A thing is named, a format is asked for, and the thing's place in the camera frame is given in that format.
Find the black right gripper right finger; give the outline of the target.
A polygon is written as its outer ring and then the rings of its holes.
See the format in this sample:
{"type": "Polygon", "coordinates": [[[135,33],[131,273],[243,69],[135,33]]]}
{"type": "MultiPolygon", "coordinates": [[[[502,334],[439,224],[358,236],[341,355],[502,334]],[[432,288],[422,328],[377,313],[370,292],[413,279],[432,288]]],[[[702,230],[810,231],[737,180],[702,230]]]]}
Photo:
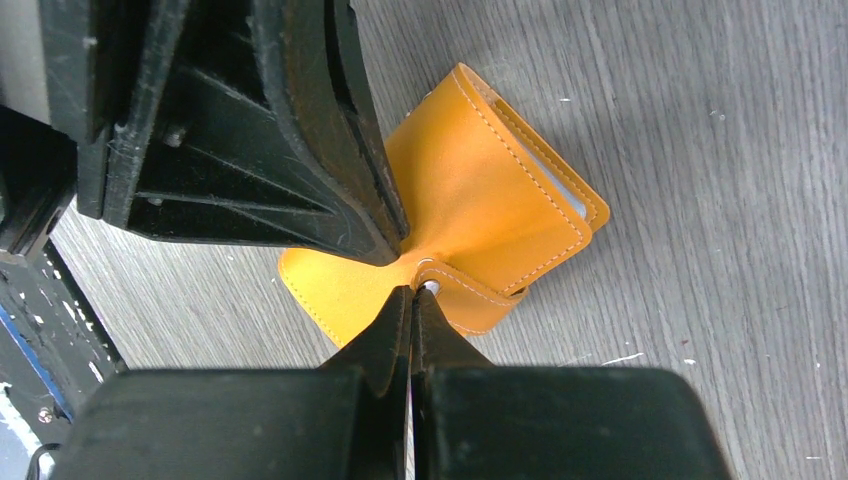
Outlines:
{"type": "Polygon", "coordinates": [[[498,366],[434,295],[411,313],[420,479],[727,479],[699,397],[681,376],[634,367],[498,366]]]}

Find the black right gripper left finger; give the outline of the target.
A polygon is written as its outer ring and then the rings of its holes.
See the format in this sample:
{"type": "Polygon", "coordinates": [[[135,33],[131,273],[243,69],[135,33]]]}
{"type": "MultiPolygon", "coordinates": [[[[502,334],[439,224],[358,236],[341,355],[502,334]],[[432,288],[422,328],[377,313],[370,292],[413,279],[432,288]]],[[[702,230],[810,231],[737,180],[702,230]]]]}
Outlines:
{"type": "Polygon", "coordinates": [[[57,479],[401,479],[413,292],[313,369],[131,370],[87,401],[57,479]]]}

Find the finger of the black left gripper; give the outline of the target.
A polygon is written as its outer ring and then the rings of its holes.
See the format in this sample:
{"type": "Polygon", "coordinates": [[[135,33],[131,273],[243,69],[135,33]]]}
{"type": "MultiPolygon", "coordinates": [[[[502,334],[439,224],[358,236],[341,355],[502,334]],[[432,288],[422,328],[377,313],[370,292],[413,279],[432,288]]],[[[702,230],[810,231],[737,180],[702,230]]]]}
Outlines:
{"type": "Polygon", "coordinates": [[[119,169],[159,200],[165,242],[303,247],[347,256],[351,224],[289,92],[290,1],[151,1],[119,169]]]}
{"type": "Polygon", "coordinates": [[[290,1],[286,77],[312,157],[351,224],[347,256],[396,259],[407,230],[346,1],[290,1]]]}

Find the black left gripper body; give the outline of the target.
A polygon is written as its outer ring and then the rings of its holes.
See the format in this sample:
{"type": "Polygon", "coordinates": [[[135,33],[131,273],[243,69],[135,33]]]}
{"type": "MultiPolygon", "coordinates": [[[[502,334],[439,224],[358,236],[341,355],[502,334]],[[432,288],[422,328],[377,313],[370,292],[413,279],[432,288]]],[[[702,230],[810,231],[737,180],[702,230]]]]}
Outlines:
{"type": "Polygon", "coordinates": [[[151,1],[1,5],[1,260],[35,261],[70,202],[155,236],[159,200],[120,171],[151,1]]]}

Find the orange leather card holder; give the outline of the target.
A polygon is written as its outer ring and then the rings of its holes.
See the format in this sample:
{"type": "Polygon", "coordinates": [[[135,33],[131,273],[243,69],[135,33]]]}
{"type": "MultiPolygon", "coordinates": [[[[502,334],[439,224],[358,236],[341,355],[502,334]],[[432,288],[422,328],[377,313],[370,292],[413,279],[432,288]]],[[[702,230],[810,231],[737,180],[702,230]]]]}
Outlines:
{"type": "Polygon", "coordinates": [[[430,286],[463,335],[493,329],[546,273],[587,247],[607,203],[477,73],[456,65],[389,136],[410,224],[399,258],[377,267],[305,248],[283,283],[337,346],[398,286],[430,286]]]}

